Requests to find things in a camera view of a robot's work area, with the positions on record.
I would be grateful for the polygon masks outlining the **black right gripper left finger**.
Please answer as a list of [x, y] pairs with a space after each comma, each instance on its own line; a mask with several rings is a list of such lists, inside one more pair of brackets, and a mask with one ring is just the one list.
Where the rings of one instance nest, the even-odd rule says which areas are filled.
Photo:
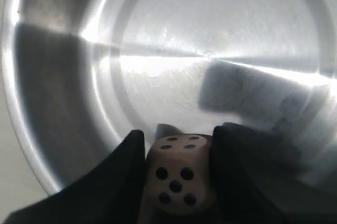
[[88, 174], [4, 222], [137, 223], [145, 173], [144, 133], [133, 130]]

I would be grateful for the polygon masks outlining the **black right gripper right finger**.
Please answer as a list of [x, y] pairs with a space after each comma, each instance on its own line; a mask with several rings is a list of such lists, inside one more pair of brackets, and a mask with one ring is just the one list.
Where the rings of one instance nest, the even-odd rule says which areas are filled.
[[281, 172], [276, 133], [235, 123], [214, 128], [210, 178], [224, 223], [336, 223], [336, 197]]

